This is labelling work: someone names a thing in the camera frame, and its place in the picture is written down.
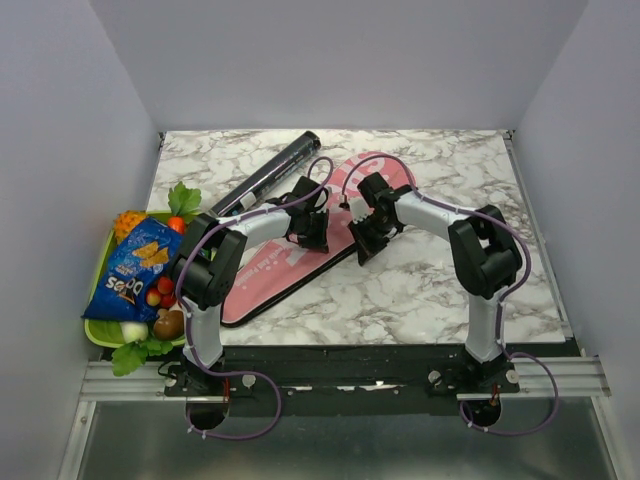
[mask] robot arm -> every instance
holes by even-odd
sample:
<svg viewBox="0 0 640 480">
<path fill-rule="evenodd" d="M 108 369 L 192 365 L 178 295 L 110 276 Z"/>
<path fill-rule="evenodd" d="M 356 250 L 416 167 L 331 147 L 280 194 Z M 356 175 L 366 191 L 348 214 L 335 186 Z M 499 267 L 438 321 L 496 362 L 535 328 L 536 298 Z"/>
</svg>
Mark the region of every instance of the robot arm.
<svg viewBox="0 0 640 480">
<path fill-rule="evenodd" d="M 318 187 L 316 182 L 301 177 L 293 191 L 284 200 L 275 204 L 291 203 L 311 193 Z M 222 228 L 205 244 L 208 250 L 215 250 L 213 258 L 202 253 L 197 255 L 185 275 L 183 283 L 184 302 L 191 315 L 191 344 L 198 347 L 198 358 L 211 367 L 222 356 L 220 342 L 220 320 L 222 305 L 229 294 L 240 267 L 245 250 L 269 240 L 297 235 L 297 244 L 322 252 L 328 251 L 326 229 L 328 212 L 318 211 L 316 203 L 321 192 L 305 202 L 274 210 L 273 203 L 258 207 L 251 218 L 225 217 L 225 223 L 235 223 Z M 200 240 L 219 225 L 217 218 L 203 213 L 189 225 L 176 255 L 171 259 L 167 272 L 177 281 L 184 264 Z M 192 363 L 196 363 L 191 352 L 189 339 L 183 350 Z"/>
<path fill-rule="evenodd" d="M 480 364 L 496 359 L 501 354 L 496 335 L 502 338 L 502 329 L 496 332 L 498 299 L 515 282 L 516 272 L 522 266 L 511 236 L 476 217 L 424 202 L 409 186 L 394 190 L 378 173 L 360 182 L 358 190 L 362 198 L 349 203 L 353 217 L 349 229 L 356 241 L 360 265 L 380 252 L 392 233 L 401 232 L 407 225 L 449 241 L 456 276 L 469 293 L 465 349 Z M 494 206 L 478 211 L 504 222 Z M 488 241 L 488 245 L 483 246 L 481 240 Z"/>
</svg>

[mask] snack bag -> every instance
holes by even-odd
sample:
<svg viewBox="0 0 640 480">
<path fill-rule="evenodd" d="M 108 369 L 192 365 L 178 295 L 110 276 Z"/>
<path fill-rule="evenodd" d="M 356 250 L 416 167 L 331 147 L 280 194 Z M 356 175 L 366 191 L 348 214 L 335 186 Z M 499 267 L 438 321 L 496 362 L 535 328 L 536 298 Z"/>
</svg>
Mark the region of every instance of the snack bag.
<svg viewBox="0 0 640 480">
<path fill-rule="evenodd" d="M 83 318 L 150 322 L 156 309 L 147 304 L 151 287 L 176 253 L 182 235 L 155 218 L 140 222 L 116 247 Z"/>
</svg>

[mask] green tray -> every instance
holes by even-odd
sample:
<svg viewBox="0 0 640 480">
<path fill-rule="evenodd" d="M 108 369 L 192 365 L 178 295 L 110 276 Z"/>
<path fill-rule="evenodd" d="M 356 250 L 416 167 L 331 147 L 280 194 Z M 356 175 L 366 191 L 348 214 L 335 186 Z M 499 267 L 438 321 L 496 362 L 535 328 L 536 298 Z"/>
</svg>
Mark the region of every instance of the green tray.
<svg viewBox="0 0 640 480">
<path fill-rule="evenodd" d="M 166 224 L 171 217 L 171 212 L 147 212 L 150 217 L 157 219 L 158 221 Z M 189 223 L 195 215 L 186 215 L 185 221 Z M 91 285 L 91 294 L 89 295 L 89 301 L 93 298 L 93 294 L 98 286 L 98 281 L 102 274 L 107 269 L 107 260 L 111 255 L 111 252 L 116 248 L 116 239 L 113 233 L 113 229 L 109 232 L 107 242 L 105 243 L 102 253 L 100 254 L 100 260 L 96 268 L 96 273 L 93 277 L 93 283 Z M 124 345 L 124 338 L 122 337 L 122 330 L 120 329 L 120 322 L 115 320 L 84 320 L 84 332 L 87 338 L 96 345 L 107 348 L 118 348 Z M 184 345 L 184 336 L 176 338 L 171 342 L 174 347 Z"/>
</svg>

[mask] white wall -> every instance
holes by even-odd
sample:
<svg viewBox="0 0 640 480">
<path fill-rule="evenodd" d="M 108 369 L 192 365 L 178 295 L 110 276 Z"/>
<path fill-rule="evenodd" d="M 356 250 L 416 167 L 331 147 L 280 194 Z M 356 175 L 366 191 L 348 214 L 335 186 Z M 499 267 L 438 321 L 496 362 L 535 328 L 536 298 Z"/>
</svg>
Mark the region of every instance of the white wall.
<svg viewBox="0 0 640 480">
<path fill-rule="evenodd" d="M 53 479 L 88 282 L 111 218 L 145 204 L 158 137 L 86 0 L 3 2 L 0 66 L 0 477 Z"/>
<path fill-rule="evenodd" d="M 640 474 L 640 2 L 591 0 L 515 137 L 576 336 Z"/>
<path fill-rule="evenodd" d="M 586 0 L 91 0 L 164 129 L 515 127 Z"/>
</svg>

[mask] white marble tabletop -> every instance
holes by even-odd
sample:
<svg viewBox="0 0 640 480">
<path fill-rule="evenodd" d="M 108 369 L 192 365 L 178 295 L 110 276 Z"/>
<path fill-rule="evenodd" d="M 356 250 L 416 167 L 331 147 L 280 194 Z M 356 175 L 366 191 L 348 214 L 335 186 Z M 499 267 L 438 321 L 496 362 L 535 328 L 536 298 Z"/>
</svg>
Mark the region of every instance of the white marble tabletop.
<svg viewBox="0 0 640 480">
<path fill-rule="evenodd" d="M 528 283 L 506 308 L 507 342 L 564 341 L 558 309 L 542 267 L 529 218 L 500 133 L 495 131 L 313 130 L 321 154 L 341 164 L 354 154 L 382 151 L 403 159 L 421 191 L 474 208 L 498 206 L 522 233 L 533 256 Z M 303 130 L 169 132 L 149 200 L 167 209 L 167 192 L 182 180 L 202 190 L 208 209 L 297 138 Z M 315 172 L 324 178 L 326 166 Z M 274 190 L 288 191 L 294 173 Z M 453 270 L 448 244 L 407 229 L 365 267 L 355 255 L 289 298 L 235 329 L 224 344 L 319 345 L 461 343 L 467 334 L 467 295 Z"/>
</svg>

